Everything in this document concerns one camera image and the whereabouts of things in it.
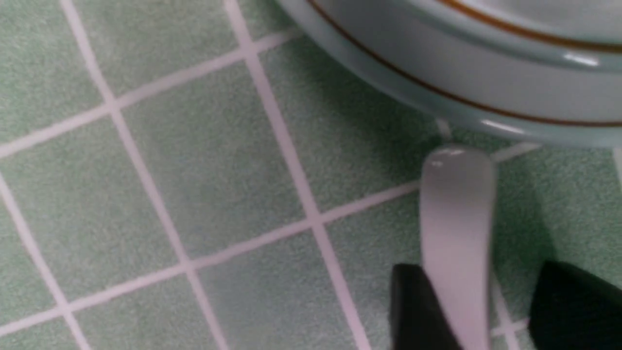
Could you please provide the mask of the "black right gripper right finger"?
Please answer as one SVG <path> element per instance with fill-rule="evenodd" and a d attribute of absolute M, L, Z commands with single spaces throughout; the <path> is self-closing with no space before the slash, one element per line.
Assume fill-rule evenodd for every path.
<path fill-rule="evenodd" d="M 573 264 L 545 261 L 528 330 L 538 350 L 620 350 L 622 291 Z"/>

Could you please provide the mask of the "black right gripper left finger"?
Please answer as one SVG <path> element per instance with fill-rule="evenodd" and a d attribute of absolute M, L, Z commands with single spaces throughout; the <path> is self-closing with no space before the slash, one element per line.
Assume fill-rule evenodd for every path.
<path fill-rule="evenodd" d="M 393 350 L 460 350 L 422 266 L 395 264 L 390 283 Z"/>

